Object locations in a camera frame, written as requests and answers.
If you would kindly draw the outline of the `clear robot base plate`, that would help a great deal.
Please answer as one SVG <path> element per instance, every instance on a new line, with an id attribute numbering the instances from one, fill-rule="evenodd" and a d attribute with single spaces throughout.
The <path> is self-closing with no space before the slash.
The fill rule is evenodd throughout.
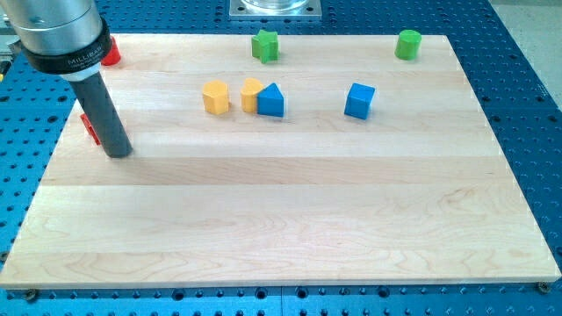
<path id="1" fill-rule="evenodd" d="M 228 14 L 235 20 L 321 19 L 321 0 L 230 0 Z"/>

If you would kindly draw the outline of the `red block behind arm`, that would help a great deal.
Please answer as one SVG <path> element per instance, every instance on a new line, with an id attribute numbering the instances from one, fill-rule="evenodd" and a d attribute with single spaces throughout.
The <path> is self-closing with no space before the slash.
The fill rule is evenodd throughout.
<path id="1" fill-rule="evenodd" d="M 111 36 L 112 40 L 112 47 L 109 53 L 101 60 L 101 64 L 103 66 L 113 66 L 120 62 L 121 54 L 119 51 L 119 47 L 117 41 L 113 36 Z"/>

